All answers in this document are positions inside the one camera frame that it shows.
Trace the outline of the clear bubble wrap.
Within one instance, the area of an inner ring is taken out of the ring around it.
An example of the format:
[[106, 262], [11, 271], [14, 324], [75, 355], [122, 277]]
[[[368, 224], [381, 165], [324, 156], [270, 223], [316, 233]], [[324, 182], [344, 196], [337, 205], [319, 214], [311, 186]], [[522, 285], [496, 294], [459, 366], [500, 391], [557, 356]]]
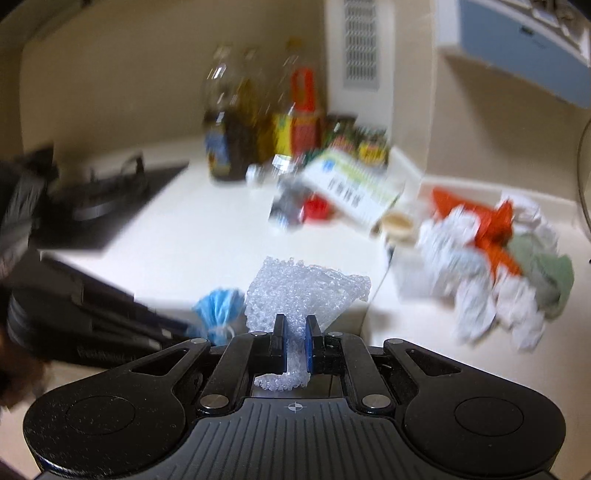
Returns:
[[270, 332], [276, 316], [286, 318], [287, 371], [259, 375], [254, 384], [270, 392], [307, 386], [311, 380], [305, 353], [307, 317], [314, 315], [318, 327], [325, 330], [356, 300], [369, 299], [370, 287], [368, 276], [266, 258], [245, 294], [246, 327]]

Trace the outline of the blue face mask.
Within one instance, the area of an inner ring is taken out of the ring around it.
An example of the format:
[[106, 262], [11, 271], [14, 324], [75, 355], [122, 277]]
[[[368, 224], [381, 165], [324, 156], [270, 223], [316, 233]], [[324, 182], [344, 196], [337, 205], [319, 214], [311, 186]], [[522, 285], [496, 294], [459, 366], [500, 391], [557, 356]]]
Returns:
[[245, 294], [238, 289], [215, 289], [197, 301], [192, 312], [197, 319], [186, 329], [191, 338], [205, 338], [212, 345], [228, 344], [235, 337], [233, 323], [242, 315]]

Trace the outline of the red small cup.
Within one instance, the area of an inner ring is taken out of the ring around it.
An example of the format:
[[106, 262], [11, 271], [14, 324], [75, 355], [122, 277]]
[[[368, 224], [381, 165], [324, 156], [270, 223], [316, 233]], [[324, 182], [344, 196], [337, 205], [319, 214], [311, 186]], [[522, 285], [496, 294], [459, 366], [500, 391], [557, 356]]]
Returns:
[[324, 222], [332, 218], [332, 207], [327, 200], [311, 195], [304, 201], [301, 219], [304, 222]]

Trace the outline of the beige paper cup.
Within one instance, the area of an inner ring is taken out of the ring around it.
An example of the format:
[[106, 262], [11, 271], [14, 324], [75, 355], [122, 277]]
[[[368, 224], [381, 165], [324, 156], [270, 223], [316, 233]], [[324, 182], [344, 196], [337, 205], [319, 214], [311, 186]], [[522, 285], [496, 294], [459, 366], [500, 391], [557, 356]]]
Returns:
[[392, 240], [405, 241], [414, 234], [414, 222], [404, 213], [392, 211], [381, 219], [381, 229]]

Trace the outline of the crushed plastic water bottle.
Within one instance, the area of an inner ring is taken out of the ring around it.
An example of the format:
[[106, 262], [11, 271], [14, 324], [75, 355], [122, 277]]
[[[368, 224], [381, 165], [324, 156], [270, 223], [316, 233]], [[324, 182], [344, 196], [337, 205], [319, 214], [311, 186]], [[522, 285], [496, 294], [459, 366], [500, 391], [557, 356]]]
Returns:
[[300, 226], [304, 219], [304, 203], [311, 195], [311, 189], [297, 176], [281, 177], [270, 207], [270, 223], [284, 230]]

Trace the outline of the white green paper box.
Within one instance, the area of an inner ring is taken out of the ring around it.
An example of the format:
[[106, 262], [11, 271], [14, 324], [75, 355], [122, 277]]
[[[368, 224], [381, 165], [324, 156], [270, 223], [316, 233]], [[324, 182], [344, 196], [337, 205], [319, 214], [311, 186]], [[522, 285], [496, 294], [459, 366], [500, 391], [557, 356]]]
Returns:
[[327, 149], [301, 170], [301, 183], [365, 230], [373, 230], [404, 192], [405, 183]]

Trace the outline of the white paper pile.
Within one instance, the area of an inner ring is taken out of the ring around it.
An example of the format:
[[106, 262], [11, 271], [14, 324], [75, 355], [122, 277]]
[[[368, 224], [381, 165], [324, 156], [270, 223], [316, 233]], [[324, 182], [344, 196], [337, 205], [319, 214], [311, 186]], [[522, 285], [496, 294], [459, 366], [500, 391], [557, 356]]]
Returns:
[[453, 300], [461, 342], [477, 343], [499, 324], [517, 349], [532, 351], [545, 330], [535, 288], [523, 272], [512, 275], [503, 266], [493, 278], [486, 254], [472, 244], [479, 226], [478, 217], [462, 207], [447, 218], [435, 208], [435, 216], [422, 223], [418, 250], [431, 290]]

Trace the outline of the green tissue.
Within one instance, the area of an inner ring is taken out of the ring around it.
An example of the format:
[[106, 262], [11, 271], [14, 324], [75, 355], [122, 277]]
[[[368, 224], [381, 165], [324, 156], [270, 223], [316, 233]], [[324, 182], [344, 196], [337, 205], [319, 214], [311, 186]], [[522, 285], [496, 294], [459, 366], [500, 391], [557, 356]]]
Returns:
[[535, 288], [535, 298], [547, 319], [555, 319], [564, 311], [575, 281], [572, 260], [559, 255], [531, 234], [515, 235], [508, 251], [520, 266], [523, 275]]

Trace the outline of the black gas stove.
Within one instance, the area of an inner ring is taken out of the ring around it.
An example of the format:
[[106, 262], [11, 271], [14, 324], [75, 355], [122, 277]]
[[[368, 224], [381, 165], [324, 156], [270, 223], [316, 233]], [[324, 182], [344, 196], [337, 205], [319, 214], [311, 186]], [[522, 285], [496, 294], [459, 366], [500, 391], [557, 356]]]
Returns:
[[40, 201], [29, 243], [39, 250], [102, 250], [187, 166], [148, 167], [137, 153], [111, 176], [58, 187]]

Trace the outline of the sauce jar green lid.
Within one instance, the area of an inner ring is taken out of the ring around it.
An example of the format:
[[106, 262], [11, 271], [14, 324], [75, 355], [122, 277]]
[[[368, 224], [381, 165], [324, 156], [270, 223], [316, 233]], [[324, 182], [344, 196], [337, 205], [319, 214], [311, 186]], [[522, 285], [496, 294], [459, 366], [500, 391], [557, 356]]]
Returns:
[[353, 154], [356, 151], [356, 115], [331, 113], [325, 119], [325, 148], [334, 148]]

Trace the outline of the oil bottle red yellow label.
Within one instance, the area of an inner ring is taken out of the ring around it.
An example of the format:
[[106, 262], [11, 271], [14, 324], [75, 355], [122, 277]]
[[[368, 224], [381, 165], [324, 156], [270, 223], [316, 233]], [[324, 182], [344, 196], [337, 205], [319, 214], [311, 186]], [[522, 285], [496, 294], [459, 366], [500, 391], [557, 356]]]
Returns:
[[286, 43], [273, 110], [273, 153], [300, 161], [320, 149], [322, 103], [314, 63], [304, 52], [304, 40], [290, 37]]

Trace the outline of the dark oil bottle blue label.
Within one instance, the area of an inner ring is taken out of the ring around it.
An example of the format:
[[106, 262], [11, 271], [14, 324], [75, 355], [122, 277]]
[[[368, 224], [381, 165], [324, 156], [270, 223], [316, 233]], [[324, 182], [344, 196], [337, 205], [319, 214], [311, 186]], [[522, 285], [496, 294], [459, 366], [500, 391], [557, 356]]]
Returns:
[[204, 79], [204, 147], [209, 173], [217, 181], [245, 179], [245, 126], [238, 113], [238, 81], [232, 48], [219, 44]]

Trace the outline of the white vent column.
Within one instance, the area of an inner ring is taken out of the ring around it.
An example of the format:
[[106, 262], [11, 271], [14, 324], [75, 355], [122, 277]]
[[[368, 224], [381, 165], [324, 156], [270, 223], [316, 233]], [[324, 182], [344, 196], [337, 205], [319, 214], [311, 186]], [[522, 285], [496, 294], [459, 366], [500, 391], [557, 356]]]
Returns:
[[394, 2], [325, 1], [325, 75], [331, 113], [351, 113], [391, 136]]

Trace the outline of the glass pot lid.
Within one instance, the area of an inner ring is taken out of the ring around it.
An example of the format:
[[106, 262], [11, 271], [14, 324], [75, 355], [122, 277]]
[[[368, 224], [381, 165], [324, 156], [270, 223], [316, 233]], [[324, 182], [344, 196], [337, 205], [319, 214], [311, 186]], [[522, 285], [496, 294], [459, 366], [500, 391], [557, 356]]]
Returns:
[[591, 232], [591, 223], [590, 223], [590, 211], [588, 208], [588, 203], [585, 196], [585, 188], [586, 183], [584, 181], [584, 146], [587, 135], [590, 133], [590, 124], [591, 121], [587, 120], [581, 135], [579, 137], [577, 148], [576, 148], [576, 186], [577, 186], [577, 199], [578, 199], [578, 206], [580, 209], [580, 213], [582, 215], [582, 220], [586, 227], [587, 233]]

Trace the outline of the blue white wall appliance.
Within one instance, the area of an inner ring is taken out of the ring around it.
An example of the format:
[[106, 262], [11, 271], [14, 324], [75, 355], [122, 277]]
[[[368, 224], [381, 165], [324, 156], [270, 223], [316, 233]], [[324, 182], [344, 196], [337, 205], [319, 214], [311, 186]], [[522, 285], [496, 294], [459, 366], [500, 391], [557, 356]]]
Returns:
[[437, 1], [436, 44], [448, 56], [590, 107], [590, 20], [567, 1]]

